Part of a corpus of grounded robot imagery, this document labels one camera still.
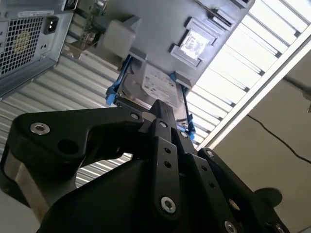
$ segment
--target black plastic part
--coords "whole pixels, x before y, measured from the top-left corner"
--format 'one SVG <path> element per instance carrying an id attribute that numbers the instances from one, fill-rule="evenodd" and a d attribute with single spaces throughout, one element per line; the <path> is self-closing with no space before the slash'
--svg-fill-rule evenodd
<path id="1" fill-rule="evenodd" d="M 49 34 L 55 33 L 58 21 L 59 21 L 59 18 L 56 16 L 47 17 L 42 33 L 44 35 L 49 35 Z"/>
<path id="2" fill-rule="evenodd" d="M 157 100 L 150 113 L 155 120 L 125 107 L 17 117 L 0 163 L 1 189 L 28 204 L 3 169 L 11 152 L 40 185 L 41 195 L 57 196 L 39 233 L 223 233 L 226 221 L 238 233 L 277 232 L 277 226 L 288 233 L 273 207 L 214 152 L 194 149 L 190 137 L 176 129 L 171 107 Z M 51 131 L 31 132 L 35 122 Z M 132 161 L 72 191 L 79 167 L 124 152 L 133 154 Z M 162 197 L 172 199 L 176 211 L 167 212 Z"/>
<path id="3" fill-rule="evenodd" d="M 154 114 L 156 118 L 168 122 L 172 129 L 177 129 L 173 108 L 171 106 L 168 106 L 160 100 L 156 100 L 149 112 Z"/>
<path id="4" fill-rule="evenodd" d="M 122 155 L 116 153 L 114 138 L 126 137 L 128 132 L 137 131 L 143 125 L 143 118 L 135 119 L 131 117 L 132 113 L 126 108 L 110 108 L 108 111 L 88 109 L 23 114 L 12 122 L 7 143 L 12 154 L 25 165 L 49 177 L 70 177 L 82 162 L 86 166 Z M 35 122 L 47 124 L 51 131 L 47 135 L 32 133 L 30 126 Z M 66 148 L 69 144 L 60 146 L 64 141 L 75 148 Z M 101 147 L 111 150 L 101 153 L 99 149 L 85 160 L 90 141 L 100 142 Z"/>
<path id="5" fill-rule="evenodd" d="M 198 156 L 208 161 L 226 200 L 233 200 L 241 210 L 240 221 L 245 232 L 268 233 L 267 224 L 277 232 L 275 226 L 278 224 L 285 233 L 289 233 L 273 207 L 259 199 L 215 152 L 202 148 Z"/>
<path id="6" fill-rule="evenodd" d="M 261 188 L 254 193 L 272 208 L 277 207 L 283 200 L 283 195 L 276 188 Z"/>

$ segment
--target gray metal panel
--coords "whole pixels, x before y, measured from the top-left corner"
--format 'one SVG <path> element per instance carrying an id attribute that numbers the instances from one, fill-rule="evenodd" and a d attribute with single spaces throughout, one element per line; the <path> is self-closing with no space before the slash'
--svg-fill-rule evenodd
<path id="1" fill-rule="evenodd" d="M 73 16 L 63 11 L 65 3 L 0 1 L 0 98 L 56 64 Z M 56 31 L 45 34 L 52 15 L 58 19 Z"/>
<path id="2" fill-rule="evenodd" d="M 254 3 L 250 0 L 247 7 L 240 9 L 228 0 L 201 0 L 209 9 L 217 8 L 227 12 L 235 21 L 229 31 L 216 33 L 219 38 L 204 51 L 205 59 L 197 69 L 186 66 L 185 63 L 170 54 L 172 45 L 179 45 L 185 37 L 187 21 L 193 17 L 205 25 L 215 27 L 207 18 L 207 11 L 194 0 L 112 0 L 109 1 L 106 14 L 110 19 L 124 20 L 132 15 L 142 19 L 136 34 L 134 46 L 147 54 L 148 62 L 170 74 L 180 71 L 191 77 L 195 84 L 206 67 L 215 57 L 224 42 L 249 11 Z"/>

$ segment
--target ventilation grille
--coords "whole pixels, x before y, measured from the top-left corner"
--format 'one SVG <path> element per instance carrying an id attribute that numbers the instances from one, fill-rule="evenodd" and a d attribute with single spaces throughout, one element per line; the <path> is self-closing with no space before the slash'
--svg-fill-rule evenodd
<path id="1" fill-rule="evenodd" d="M 0 76 L 32 61 L 43 17 L 19 18 L 9 22 L 4 52 L 0 55 Z"/>

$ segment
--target bolt head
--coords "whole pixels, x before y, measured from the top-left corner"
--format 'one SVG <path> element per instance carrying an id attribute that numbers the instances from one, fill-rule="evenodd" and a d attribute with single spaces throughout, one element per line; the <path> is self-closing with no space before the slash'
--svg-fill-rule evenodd
<path id="1" fill-rule="evenodd" d="M 161 207 L 162 209 L 172 215 L 176 212 L 176 205 L 174 203 L 174 201 L 172 199 L 170 199 L 169 197 L 162 197 L 161 198 Z"/>
<path id="2" fill-rule="evenodd" d="M 131 113 L 131 117 L 138 120 L 139 116 L 136 113 Z"/>
<path id="3" fill-rule="evenodd" d="M 37 135 L 46 135 L 50 132 L 50 128 L 44 123 L 37 122 L 30 126 L 30 131 Z"/>
<path id="4" fill-rule="evenodd" d="M 225 229 L 227 230 L 228 233 L 237 233 L 237 229 L 235 228 L 235 226 L 229 222 L 229 221 L 226 221 L 225 222 Z"/>
<path id="5" fill-rule="evenodd" d="M 185 132 L 181 131 L 180 134 L 183 136 L 183 138 L 187 138 L 188 134 L 186 134 Z"/>
<path id="6" fill-rule="evenodd" d="M 160 125 L 164 128 L 167 128 L 167 124 L 165 124 L 163 121 L 160 121 Z"/>
<path id="7" fill-rule="evenodd" d="M 211 151 L 209 151 L 209 150 L 207 150 L 206 152 L 207 152 L 207 154 L 208 154 L 209 157 L 214 157 L 213 152 L 211 152 Z"/>

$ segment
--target black cable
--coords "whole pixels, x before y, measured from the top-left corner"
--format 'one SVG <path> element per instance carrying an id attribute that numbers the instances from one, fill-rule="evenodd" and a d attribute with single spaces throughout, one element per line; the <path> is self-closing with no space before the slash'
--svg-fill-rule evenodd
<path id="1" fill-rule="evenodd" d="M 187 103 L 187 98 L 186 98 L 186 91 L 185 91 L 185 87 L 181 87 L 181 91 L 183 93 L 183 98 L 184 98 L 184 102 L 185 102 L 185 109 L 186 109 L 186 114 L 187 114 L 187 120 L 189 123 L 189 108 L 188 108 L 188 103 Z"/>
<path id="2" fill-rule="evenodd" d="M 253 121 L 257 122 L 259 125 L 261 125 L 261 127 L 267 131 L 269 134 L 271 134 L 273 137 L 275 137 L 277 140 L 279 140 L 281 143 L 283 143 L 298 159 L 301 159 L 309 164 L 311 164 L 311 161 L 300 156 L 299 154 L 296 153 L 296 151 L 293 150 L 293 148 L 291 148 L 286 142 L 284 142 L 281 138 L 279 138 L 278 136 L 276 136 L 273 132 L 271 132 L 270 130 L 268 130 L 264 124 L 262 124 L 259 120 L 257 120 L 256 118 L 250 116 L 250 115 L 247 115 L 249 118 L 251 118 Z"/>

